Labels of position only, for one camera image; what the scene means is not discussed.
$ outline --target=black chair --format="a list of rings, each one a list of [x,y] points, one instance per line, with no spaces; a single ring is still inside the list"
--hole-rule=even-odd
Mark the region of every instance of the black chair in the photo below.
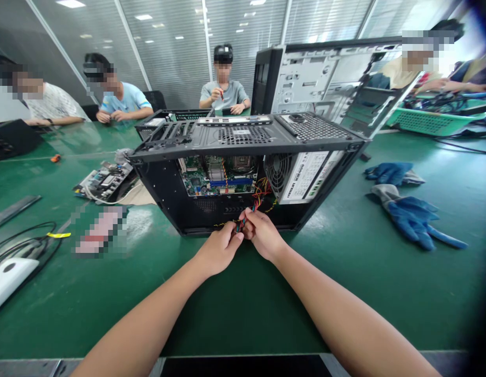
[[[86,113],[87,117],[92,120],[92,121],[97,121],[96,119],[96,113],[98,112],[98,105],[84,105],[81,106],[82,110]]]
[[[143,92],[145,94],[145,98],[150,102],[152,105],[152,109],[154,112],[157,110],[166,110],[166,101],[164,100],[164,96],[161,91],[151,91],[151,92]]]

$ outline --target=person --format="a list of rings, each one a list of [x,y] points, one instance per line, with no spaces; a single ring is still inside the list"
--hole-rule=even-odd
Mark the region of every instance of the person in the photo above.
[[[435,36],[439,39],[443,37],[441,31],[451,32],[454,42],[457,42],[464,35],[464,24],[460,24],[456,19],[442,20],[437,23],[428,35]],[[430,44],[420,42],[420,49],[406,51],[406,56],[391,60],[382,69],[370,79],[368,86],[381,87],[374,85],[375,82],[381,82],[386,85],[384,88],[401,89],[410,84],[419,72],[425,70],[429,64],[429,59],[435,55],[435,51],[427,49]],[[381,81],[381,77],[388,77],[388,81]],[[475,84],[471,82],[457,82],[435,71],[429,71],[419,79],[416,85],[416,93],[427,91],[444,91],[444,92],[486,92],[486,84]]]
[[[338,361],[352,376],[439,376],[384,318],[282,239],[269,217],[245,209],[243,232],[228,222],[196,255],[93,347],[72,377],[149,375],[185,303],[231,263],[243,237],[283,275]]]
[[[87,53],[84,61],[86,77],[98,83],[106,92],[100,110],[96,113],[99,122],[143,119],[154,114],[143,92],[132,84],[119,81],[114,67],[102,54]]]
[[[66,126],[89,121],[81,106],[63,89],[45,82],[20,64],[0,55],[3,83],[18,94],[30,110],[30,126]]]
[[[231,114],[238,115],[252,104],[239,81],[230,80],[232,70],[232,46],[218,45],[213,53],[213,66],[217,80],[203,85],[199,108],[213,107],[215,110],[230,108]]]

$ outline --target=ceiling light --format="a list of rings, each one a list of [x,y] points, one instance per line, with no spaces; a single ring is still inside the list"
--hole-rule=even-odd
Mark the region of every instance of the ceiling light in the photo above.
[[[64,5],[68,8],[81,8],[83,6],[86,6],[86,4],[78,2],[77,0],[60,0],[57,1],[57,3],[60,5]]]
[[[151,15],[140,15],[140,16],[135,16],[136,19],[139,19],[140,21],[144,21],[146,19],[152,19]]]

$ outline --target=glove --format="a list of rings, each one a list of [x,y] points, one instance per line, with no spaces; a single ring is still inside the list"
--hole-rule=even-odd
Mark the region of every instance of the glove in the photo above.
[[[410,162],[385,162],[365,170],[368,180],[377,179],[377,184],[401,185],[402,182],[422,184],[426,181],[413,170],[414,164]]]
[[[396,186],[390,184],[375,185],[371,191],[381,199],[382,206],[405,237],[412,242],[418,242],[424,250],[436,249],[430,236],[457,249],[468,247],[467,243],[443,234],[428,224],[431,220],[439,219],[435,215],[438,208],[432,204],[413,196],[402,197]]]

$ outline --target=circuit board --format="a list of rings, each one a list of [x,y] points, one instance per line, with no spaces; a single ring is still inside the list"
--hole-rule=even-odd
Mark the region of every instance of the circuit board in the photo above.
[[[194,156],[178,160],[189,196],[253,193],[257,165],[251,156]]]

